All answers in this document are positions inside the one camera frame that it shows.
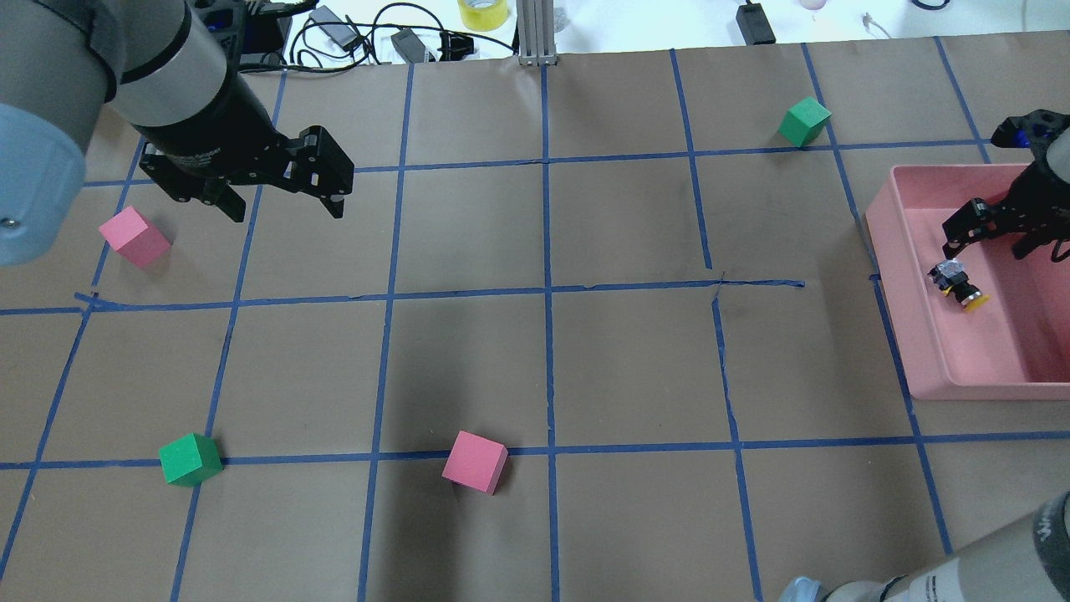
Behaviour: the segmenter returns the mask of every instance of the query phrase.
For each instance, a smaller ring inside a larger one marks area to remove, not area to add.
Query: pink tray
[[[1019,234],[959,254],[992,299],[967,314],[926,275],[942,223],[973,197],[996,201],[1024,165],[897,166],[866,217],[911,395],[920,400],[1070,400],[1070,261],[1021,261]]]

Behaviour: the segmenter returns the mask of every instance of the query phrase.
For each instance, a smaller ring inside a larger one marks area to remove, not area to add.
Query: white table surface
[[[509,4],[509,18],[485,34],[505,43],[513,40],[516,0]],[[339,16],[349,15],[356,22],[370,22],[385,1],[323,0]],[[448,29],[464,30],[456,0],[417,0],[432,11]],[[556,0],[569,25],[556,34],[557,51],[624,52],[664,48],[740,46],[743,36],[735,22],[742,0]],[[862,25],[869,13],[893,37],[965,35],[1010,31],[1070,30],[1070,0],[952,0],[941,11],[923,11],[907,0],[828,0],[825,7],[809,11],[799,0],[762,2],[778,42],[830,42],[884,37],[878,29]],[[295,19],[296,30],[304,22]],[[410,7],[393,7],[381,22],[433,25],[430,17]],[[388,36],[392,30],[377,33],[380,60],[400,62]],[[425,43],[438,47],[434,32],[418,32]],[[325,37],[310,34],[314,44],[327,44]],[[477,41],[475,58],[501,58],[508,50]]]

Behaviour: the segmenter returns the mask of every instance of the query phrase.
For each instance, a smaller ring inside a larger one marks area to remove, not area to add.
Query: foam block
[[[159,448],[164,479],[172,485],[192,488],[223,470],[215,442],[190,433]]]
[[[97,229],[116,252],[141,268],[171,247],[156,226],[133,206],[123,209]]]
[[[461,431],[449,450],[442,476],[450,481],[494,495],[498,478],[509,450],[502,444]]]
[[[807,96],[788,109],[784,120],[780,122],[780,134],[791,143],[802,148],[821,134],[821,128],[828,123],[831,115],[832,113],[821,106],[821,103]]]

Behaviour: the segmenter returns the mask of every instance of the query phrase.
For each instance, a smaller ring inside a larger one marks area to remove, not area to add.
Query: yellow object
[[[973,300],[970,300],[969,304],[966,304],[965,310],[967,312],[973,312],[974,310],[976,310],[976,309],[980,308],[981,306],[988,304],[989,303],[989,298],[990,298],[990,296],[988,294],[981,294],[977,298],[974,298]]]
[[[502,27],[509,16],[505,0],[457,0],[464,27],[472,31],[490,31]]]

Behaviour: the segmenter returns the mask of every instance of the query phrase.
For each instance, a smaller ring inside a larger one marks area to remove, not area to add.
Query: yellow tape roll
[[[457,0],[461,21],[472,31],[490,31],[502,27],[509,16],[505,0]]]

